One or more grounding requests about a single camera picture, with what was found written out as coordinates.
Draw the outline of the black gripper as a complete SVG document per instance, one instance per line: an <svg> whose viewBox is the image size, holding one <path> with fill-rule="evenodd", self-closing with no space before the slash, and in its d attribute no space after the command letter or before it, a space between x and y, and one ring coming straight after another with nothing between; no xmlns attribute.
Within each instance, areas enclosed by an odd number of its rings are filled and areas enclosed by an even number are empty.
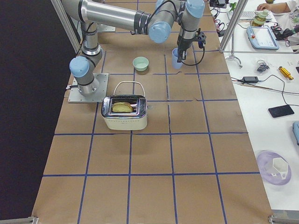
<svg viewBox="0 0 299 224"><path fill-rule="evenodd" d="M183 37L178 37L178 63L182 63L186 59L186 51L190 48L193 39L185 39Z"/></svg>

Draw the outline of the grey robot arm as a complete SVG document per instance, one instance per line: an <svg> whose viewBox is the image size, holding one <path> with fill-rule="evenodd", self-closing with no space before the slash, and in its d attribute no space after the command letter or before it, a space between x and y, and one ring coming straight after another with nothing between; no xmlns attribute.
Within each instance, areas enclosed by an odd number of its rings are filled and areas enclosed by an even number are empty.
<svg viewBox="0 0 299 224"><path fill-rule="evenodd" d="M132 35L148 35L155 43L165 42L173 23L179 24L178 61L186 59L186 51L193 42L202 48L205 36L198 25L203 16L202 0L159 0L153 13L111 6L92 0L63 0L66 13L81 23L82 52L70 62L70 71L77 82L77 93L89 101L100 101L106 96L106 75L96 75L93 69L102 58L97 25L104 24L129 30Z"/></svg>

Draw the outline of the person forearm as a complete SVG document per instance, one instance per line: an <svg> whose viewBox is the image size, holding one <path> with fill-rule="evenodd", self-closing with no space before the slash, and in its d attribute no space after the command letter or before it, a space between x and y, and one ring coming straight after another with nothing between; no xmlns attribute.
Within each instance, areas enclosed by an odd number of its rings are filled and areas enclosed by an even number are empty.
<svg viewBox="0 0 299 224"><path fill-rule="evenodd" d="M286 2L276 4L263 3L257 6L257 11L262 11L265 9L268 11L272 11L275 14L289 13L291 11Z"/></svg>

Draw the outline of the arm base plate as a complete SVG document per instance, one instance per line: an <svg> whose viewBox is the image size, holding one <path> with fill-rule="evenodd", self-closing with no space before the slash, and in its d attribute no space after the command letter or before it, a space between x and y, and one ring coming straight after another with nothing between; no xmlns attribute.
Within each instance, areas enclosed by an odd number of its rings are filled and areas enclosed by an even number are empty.
<svg viewBox="0 0 299 224"><path fill-rule="evenodd" d="M87 86L78 85L76 79L73 80L75 87L71 87L69 103L97 103L102 102L107 94L108 73L93 73L94 81Z"/></svg>
<svg viewBox="0 0 299 224"><path fill-rule="evenodd" d="M97 31L98 33L114 33L116 31L116 27L112 27L105 24L97 24Z"/></svg>

